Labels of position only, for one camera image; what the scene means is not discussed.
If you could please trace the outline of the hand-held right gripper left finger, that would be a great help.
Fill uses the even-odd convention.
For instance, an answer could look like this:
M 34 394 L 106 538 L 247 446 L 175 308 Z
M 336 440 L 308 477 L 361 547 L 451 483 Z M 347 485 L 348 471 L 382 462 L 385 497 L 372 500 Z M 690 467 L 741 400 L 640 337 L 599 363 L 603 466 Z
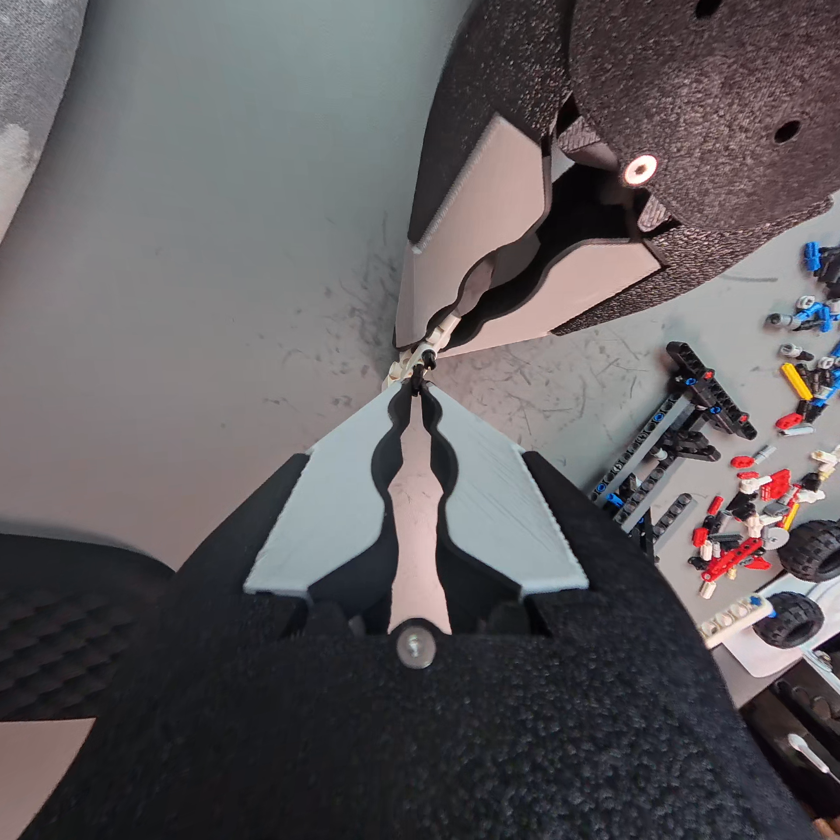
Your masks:
M 387 632 L 399 551 L 389 486 L 412 400 L 409 381 L 393 384 L 310 447 L 244 593 L 333 603 Z

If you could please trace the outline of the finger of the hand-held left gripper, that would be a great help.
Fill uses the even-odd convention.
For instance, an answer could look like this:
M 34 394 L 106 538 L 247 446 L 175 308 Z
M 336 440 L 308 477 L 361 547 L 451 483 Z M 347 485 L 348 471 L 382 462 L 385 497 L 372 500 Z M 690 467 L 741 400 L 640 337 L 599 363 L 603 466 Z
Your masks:
M 662 268 L 642 242 L 587 239 L 549 263 L 534 291 L 509 313 L 481 323 L 474 338 L 452 338 L 441 359 L 540 339 Z
M 495 114 L 415 244 L 404 251 L 395 347 L 428 336 L 459 303 L 472 270 L 533 231 L 550 208 L 551 161 L 541 143 Z

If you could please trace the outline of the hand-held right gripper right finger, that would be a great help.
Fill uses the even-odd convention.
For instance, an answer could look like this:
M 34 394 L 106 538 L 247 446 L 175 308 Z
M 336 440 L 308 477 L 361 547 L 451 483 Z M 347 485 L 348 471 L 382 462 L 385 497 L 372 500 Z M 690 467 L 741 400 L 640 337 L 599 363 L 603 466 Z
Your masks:
M 442 496 L 436 569 L 451 633 L 476 634 L 527 599 L 589 581 L 526 463 L 526 450 L 439 387 L 423 387 L 430 466 Z

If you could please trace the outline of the white beam brick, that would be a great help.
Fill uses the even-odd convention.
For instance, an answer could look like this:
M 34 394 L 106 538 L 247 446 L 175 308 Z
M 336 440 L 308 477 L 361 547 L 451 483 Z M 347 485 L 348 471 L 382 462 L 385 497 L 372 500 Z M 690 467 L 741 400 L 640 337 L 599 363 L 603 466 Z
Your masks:
M 401 384 L 405 379 L 410 379 L 412 365 L 415 358 L 424 350 L 434 350 L 439 354 L 447 347 L 452 333 L 459 325 L 461 317 L 450 313 L 429 333 L 426 339 L 414 347 L 400 353 L 399 358 L 394 361 L 383 381 L 381 391 L 387 391 L 394 384 Z

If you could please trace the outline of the partly built toy truck chassis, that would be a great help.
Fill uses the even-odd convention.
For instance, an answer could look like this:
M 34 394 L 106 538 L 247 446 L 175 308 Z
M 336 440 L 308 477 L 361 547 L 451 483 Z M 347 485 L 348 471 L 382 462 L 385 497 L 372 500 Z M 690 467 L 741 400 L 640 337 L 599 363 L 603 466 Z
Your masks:
M 655 521 L 655 499 L 684 461 L 716 463 L 721 458 L 720 451 L 704 435 L 705 427 L 711 424 L 748 441 L 758 435 L 750 414 L 736 404 L 716 372 L 688 343 L 670 341 L 666 352 L 676 365 L 667 396 L 590 494 L 594 504 L 655 565 L 657 548 L 695 502 L 693 496 L 683 493 Z

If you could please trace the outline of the pile of blue black pins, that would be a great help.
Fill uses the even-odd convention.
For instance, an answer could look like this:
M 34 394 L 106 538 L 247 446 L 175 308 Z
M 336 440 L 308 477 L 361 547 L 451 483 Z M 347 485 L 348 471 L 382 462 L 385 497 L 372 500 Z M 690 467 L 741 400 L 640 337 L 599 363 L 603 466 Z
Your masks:
M 838 334 L 839 323 L 839 247 L 822 246 L 809 241 L 803 247 L 806 270 L 820 288 L 818 296 L 804 295 L 792 313 L 771 313 L 767 327 L 790 333 Z M 839 343 L 824 355 L 817 356 L 796 343 L 783 343 L 778 349 L 780 372 L 797 395 L 793 413 L 776 423 L 783 434 L 796 428 L 809 431 L 839 392 Z

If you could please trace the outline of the pile of red white pieces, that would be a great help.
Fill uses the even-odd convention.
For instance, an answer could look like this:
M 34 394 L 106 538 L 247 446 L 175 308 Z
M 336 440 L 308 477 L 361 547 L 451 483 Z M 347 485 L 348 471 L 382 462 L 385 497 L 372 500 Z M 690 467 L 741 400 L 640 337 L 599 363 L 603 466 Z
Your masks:
M 765 447 L 751 458 L 736 457 L 738 492 L 726 502 L 713 498 L 694 529 L 690 564 L 699 571 L 698 596 L 711 599 L 718 583 L 733 580 L 740 569 L 768 571 L 772 554 L 793 545 L 793 523 L 803 505 L 825 499 L 824 483 L 837 471 L 839 447 L 810 454 L 814 469 L 793 480 L 789 469 L 764 475 L 755 469 L 773 452 Z

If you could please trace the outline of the white book stand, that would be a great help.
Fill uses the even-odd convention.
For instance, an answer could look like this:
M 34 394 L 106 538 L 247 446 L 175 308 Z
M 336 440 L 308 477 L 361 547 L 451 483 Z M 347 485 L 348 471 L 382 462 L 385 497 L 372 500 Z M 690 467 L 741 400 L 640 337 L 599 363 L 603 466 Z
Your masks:
M 753 631 L 753 624 L 773 614 L 768 598 L 777 592 L 803 594 L 824 612 L 822 630 L 800 647 L 771 647 Z M 721 640 L 739 666 L 752 679 L 763 680 L 770 699 L 783 707 L 774 712 L 753 700 L 753 726 L 763 728 L 780 757 L 833 784 L 838 784 L 838 596 L 838 577 L 811 583 L 781 574 L 729 608 L 738 619 Z

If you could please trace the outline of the black rubber toy tyre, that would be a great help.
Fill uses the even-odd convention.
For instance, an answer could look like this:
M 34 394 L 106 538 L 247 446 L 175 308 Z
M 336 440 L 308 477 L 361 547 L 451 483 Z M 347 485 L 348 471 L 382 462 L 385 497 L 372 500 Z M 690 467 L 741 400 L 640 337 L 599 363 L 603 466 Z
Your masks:
M 755 635 L 778 649 L 792 649 L 812 640 L 824 626 L 822 608 L 807 596 L 780 591 L 768 598 L 773 614 L 752 625 Z
M 813 520 L 793 528 L 777 550 L 782 569 L 795 578 L 823 583 L 839 575 L 839 521 Z

